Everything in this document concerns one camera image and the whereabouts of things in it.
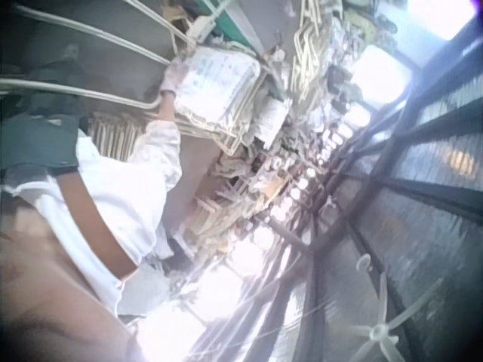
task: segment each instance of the white uniform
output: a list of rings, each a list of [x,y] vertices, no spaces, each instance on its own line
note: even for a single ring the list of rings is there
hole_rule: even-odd
[[[80,131],[76,153],[78,171],[100,215],[124,251],[139,265],[155,246],[156,234],[161,242],[166,242],[158,227],[162,228],[166,193],[181,177],[180,132],[176,124],[149,123],[145,134],[136,141],[128,162],[101,156],[91,138]],[[67,209],[55,178],[44,175],[33,180],[20,171],[8,173],[5,191],[35,206],[101,302],[116,314],[122,282],[90,249]]]

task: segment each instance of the white glove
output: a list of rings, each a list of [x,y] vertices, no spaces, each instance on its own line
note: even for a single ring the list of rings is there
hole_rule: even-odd
[[[185,59],[185,54],[180,54],[173,59],[169,67],[165,70],[165,76],[159,88],[160,92],[169,91],[176,95],[178,88],[189,71],[188,64],[184,63]]]

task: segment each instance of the white sleeve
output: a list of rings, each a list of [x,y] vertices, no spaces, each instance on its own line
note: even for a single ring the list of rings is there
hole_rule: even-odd
[[[128,162],[157,167],[165,176],[168,192],[181,178],[180,142],[181,135],[174,122],[152,121],[146,132],[136,140]]]

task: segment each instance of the fan blade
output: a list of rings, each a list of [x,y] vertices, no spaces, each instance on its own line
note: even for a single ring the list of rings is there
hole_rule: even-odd
[[[365,356],[368,355],[368,353],[371,351],[375,344],[375,341],[367,341],[360,347],[360,349],[357,350],[356,353],[354,353],[354,355],[350,359],[350,362],[361,362],[362,360],[364,360]]]
[[[379,286],[379,314],[377,316],[377,323],[386,323],[387,315],[387,276],[383,272],[380,274],[380,286]]]
[[[380,340],[380,350],[389,362],[406,362],[402,354],[387,337]]]
[[[436,289],[439,288],[443,279],[439,278],[416,302],[406,308],[400,315],[388,323],[389,330],[393,330],[415,315],[432,297]]]
[[[361,337],[369,337],[372,328],[369,326],[349,326],[347,327],[349,332]]]

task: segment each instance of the fan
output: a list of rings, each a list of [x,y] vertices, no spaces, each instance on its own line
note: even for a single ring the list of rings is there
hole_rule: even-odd
[[[389,362],[405,362],[401,353],[395,347],[398,342],[397,336],[390,336],[389,332],[399,327],[409,318],[413,317],[431,298],[435,290],[441,285],[442,278],[439,278],[431,288],[429,288],[416,302],[409,308],[395,317],[392,321],[387,322],[387,276],[386,273],[380,275],[380,298],[379,298],[379,314],[377,324],[373,327],[369,326],[351,326],[349,330],[369,340],[364,343],[359,350],[352,356],[350,362],[362,362],[371,349],[379,344],[380,350]]]

